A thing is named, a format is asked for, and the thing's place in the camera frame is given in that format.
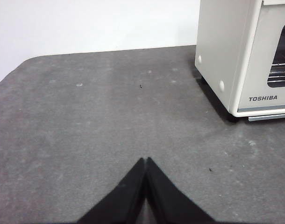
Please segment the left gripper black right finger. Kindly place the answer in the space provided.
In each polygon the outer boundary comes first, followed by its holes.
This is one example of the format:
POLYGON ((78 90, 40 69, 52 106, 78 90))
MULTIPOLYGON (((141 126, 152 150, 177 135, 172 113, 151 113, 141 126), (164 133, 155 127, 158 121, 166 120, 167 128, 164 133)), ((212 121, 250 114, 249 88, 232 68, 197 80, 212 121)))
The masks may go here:
POLYGON ((147 199, 159 224, 213 224, 215 220, 183 194, 149 157, 147 199))

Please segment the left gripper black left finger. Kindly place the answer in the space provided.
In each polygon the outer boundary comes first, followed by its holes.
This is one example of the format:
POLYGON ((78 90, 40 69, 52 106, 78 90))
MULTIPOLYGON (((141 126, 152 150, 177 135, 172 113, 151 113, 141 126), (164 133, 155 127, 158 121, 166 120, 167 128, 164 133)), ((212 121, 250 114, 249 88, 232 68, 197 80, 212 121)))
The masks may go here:
POLYGON ((78 224, 134 224, 144 200, 145 164, 140 158, 117 186, 93 206, 78 224))

